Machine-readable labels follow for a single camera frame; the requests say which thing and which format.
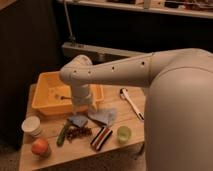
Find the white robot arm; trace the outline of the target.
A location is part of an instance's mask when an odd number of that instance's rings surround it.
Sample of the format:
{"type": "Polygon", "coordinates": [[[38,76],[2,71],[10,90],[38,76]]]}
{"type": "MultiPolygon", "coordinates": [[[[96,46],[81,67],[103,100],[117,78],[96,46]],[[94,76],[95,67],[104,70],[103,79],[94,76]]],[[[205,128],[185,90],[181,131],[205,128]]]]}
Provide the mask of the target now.
{"type": "Polygon", "coordinates": [[[86,94],[85,84],[146,87],[144,139],[148,171],[213,171],[213,53],[189,48],[94,65],[85,55],[60,79],[86,94]]]}

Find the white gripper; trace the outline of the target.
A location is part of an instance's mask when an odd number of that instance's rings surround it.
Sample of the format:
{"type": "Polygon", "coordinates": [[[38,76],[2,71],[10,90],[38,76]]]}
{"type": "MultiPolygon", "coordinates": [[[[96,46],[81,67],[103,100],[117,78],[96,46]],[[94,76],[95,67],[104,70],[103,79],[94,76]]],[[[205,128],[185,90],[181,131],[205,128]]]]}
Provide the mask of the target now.
{"type": "Polygon", "coordinates": [[[96,111],[97,105],[93,100],[93,93],[88,84],[71,87],[73,112],[96,111]]]}

